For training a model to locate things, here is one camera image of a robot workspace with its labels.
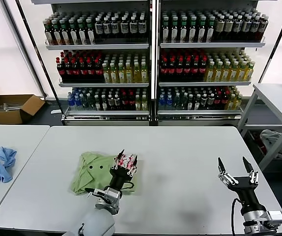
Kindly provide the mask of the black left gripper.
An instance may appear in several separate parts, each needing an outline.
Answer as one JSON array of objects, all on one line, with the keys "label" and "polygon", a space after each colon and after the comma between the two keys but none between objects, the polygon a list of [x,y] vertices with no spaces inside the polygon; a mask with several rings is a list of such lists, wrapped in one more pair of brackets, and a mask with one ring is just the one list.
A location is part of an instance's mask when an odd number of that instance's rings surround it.
[{"label": "black left gripper", "polygon": [[138,156],[131,155],[128,169],[125,168],[125,154],[124,149],[113,159],[113,165],[110,169],[112,179],[110,181],[110,188],[121,190],[125,183],[132,180],[132,176],[137,172]]}]

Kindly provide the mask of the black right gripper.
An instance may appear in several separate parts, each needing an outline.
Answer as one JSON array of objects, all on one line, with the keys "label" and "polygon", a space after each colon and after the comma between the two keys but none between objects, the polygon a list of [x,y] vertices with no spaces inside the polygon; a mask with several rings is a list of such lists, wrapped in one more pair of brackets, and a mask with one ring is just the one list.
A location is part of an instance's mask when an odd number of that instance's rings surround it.
[{"label": "black right gripper", "polygon": [[261,204],[254,190],[258,186],[258,171],[255,171],[251,163],[243,156],[243,163],[247,172],[246,177],[233,177],[226,172],[224,164],[218,157],[218,178],[228,187],[229,190],[236,192],[242,203],[241,214],[251,211],[261,210]]}]

